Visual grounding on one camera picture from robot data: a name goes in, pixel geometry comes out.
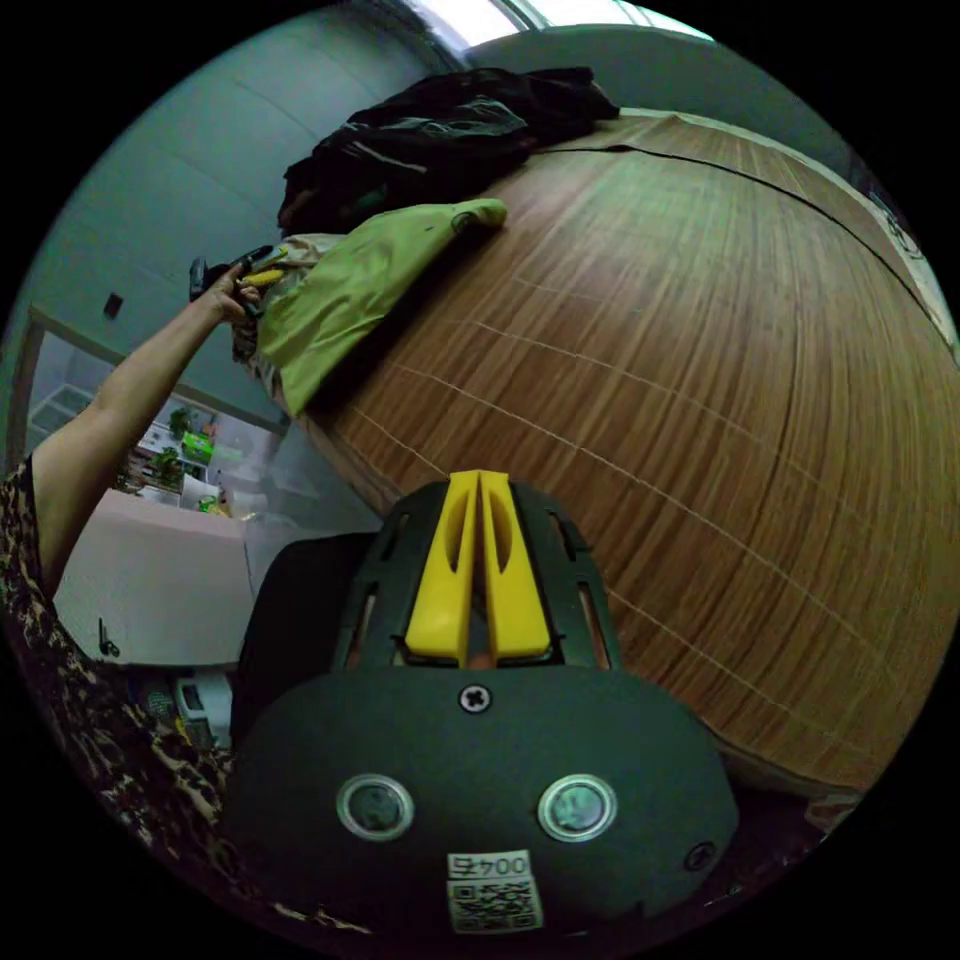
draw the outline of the yellow-green bag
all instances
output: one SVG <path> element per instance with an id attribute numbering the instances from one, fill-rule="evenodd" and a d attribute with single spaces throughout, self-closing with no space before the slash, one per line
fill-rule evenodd
<path id="1" fill-rule="evenodd" d="M 462 218 L 496 229 L 506 216 L 499 200 L 405 207 L 371 217 L 329 250 L 260 324 L 257 349 L 280 373 L 290 412 L 303 412 L 330 371 L 457 236 Z"/>

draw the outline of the cable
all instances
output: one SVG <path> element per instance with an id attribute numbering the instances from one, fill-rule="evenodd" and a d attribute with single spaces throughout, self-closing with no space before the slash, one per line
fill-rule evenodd
<path id="1" fill-rule="evenodd" d="M 731 167 L 725 167 L 723 164 L 715 163 L 712 160 L 702 160 L 699 157 L 684 157 L 678 153 L 660 153 L 658 150 L 649 150 L 646 147 L 635 147 L 629 143 L 615 143 L 609 147 L 560 147 L 557 150 L 538 150 L 535 155 L 544 156 L 550 153 L 646 153 L 651 157 L 663 157 L 666 160 L 686 160 L 688 163 L 698 163 L 704 167 L 713 167 L 715 170 L 724 170 L 727 173 L 732 173 L 738 177 L 744 177 L 747 180 L 752 180 L 754 183 L 762 184 L 765 187 L 769 187 L 771 190 L 776 190 L 778 193 L 783 193 L 788 197 L 793 197 L 794 200 L 799 200 L 801 203 L 806 204 L 812 210 L 816 210 L 821 216 L 826 217 L 832 223 L 835 223 L 838 227 L 841 227 L 843 230 L 846 230 L 847 233 L 853 237 L 861 246 L 866 247 L 883 265 L 890 271 L 891 274 L 895 277 L 897 282 L 903 287 L 904 290 L 909 294 L 910 299 L 920 308 L 923 312 L 923 315 L 939 329 L 939 324 L 934 319 L 933 314 L 930 312 L 930 308 L 920 299 L 920 297 L 910 289 L 910 285 L 897 273 L 896 270 L 890 266 L 889 263 L 879 254 L 873 247 L 870 246 L 865 240 L 857 236 L 853 230 L 850 229 L 842 220 L 838 220 L 832 213 L 828 213 L 822 207 L 818 207 L 813 201 L 808 200 L 806 197 L 800 196 L 798 193 L 794 193 L 792 190 L 788 190 L 786 187 L 778 187 L 775 183 L 770 183 L 768 180 L 762 180 L 760 177 L 755 177 L 753 174 L 744 173 L 742 170 L 734 170 Z M 920 253 L 919 248 L 917 248 L 916 254 L 912 253 L 906 246 L 906 239 L 904 237 L 903 231 L 900 229 L 900 225 L 896 222 L 896 219 L 893 215 L 887 211 L 887 220 L 890 223 L 891 230 L 894 231 L 894 235 L 898 236 L 898 242 L 903 247 L 904 251 L 908 256 L 913 257 L 915 260 L 923 259 L 923 254 Z"/>

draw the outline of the wooden table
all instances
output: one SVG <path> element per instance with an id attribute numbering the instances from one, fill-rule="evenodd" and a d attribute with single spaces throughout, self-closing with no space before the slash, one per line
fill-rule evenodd
<path id="1" fill-rule="evenodd" d="M 801 162 L 679 118 L 584 142 L 674 156 L 533 158 L 488 191 L 504 230 L 301 423 L 380 511 L 478 467 L 555 495 L 631 671 L 733 752 L 868 787 L 960 608 L 949 350 L 882 228 Z"/>

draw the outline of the white cabinet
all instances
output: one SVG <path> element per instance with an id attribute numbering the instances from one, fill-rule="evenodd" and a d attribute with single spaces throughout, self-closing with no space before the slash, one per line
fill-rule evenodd
<path id="1" fill-rule="evenodd" d="M 74 640 L 114 663 L 234 663 L 253 610 L 243 525 L 108 490 L 54 598 Z M 100 650 L 99 624 L 118 656 Z"/>

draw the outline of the window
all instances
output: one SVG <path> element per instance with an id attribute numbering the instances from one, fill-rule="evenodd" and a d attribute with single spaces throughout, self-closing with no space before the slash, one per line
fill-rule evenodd
<path id="1" fill-rule="evenodd" d="M 459 53 L 520 30 L 615 23 L 655 27 L 713 40 L 701 30 L 626 0 L 406 0 Z"/>
<path id="2" fill-rule="evenodd" d="M 492 0 L 407 0 L 407 3 L 442 40 L 458 51 L 519 30 Z"/>
<path id="3" fill-rule="evenodd" d="M 551 27 L 578 23 L 634 23 L 616 0 L 530 0 Z"/>
<path id="4" fill-rule="evenodd" d="M 704 40 L 713 39 L 673 17 L 665 17 L 648 7 L 638 7 L 625 0 L 526 0 L 526 3 L 552 27 L 578 23 L 632 23 L 638 27 L 656 27 L 702 37 Z"/>
<path id="5" fill-rule="evenodd" d="M 641 25 L 643 25 L 643 21 L 647 21 L 651 27 L 657 27 L 660 30 L 673 30 L 674 33 L 688 33 L 692 37 L 713 40 L 713 37 L 703 33 L 703 31 L 688 27 L 685 23 L 674 20 L 673 17 L 665 17 L 662 13 L 656 13 L 649 7 L 634 7 L 633 4 L 628 3 L 620 4 L 620 6 L 630 7 L 637 15 L 637 19 L 634 22 L 640 23 Z"/>

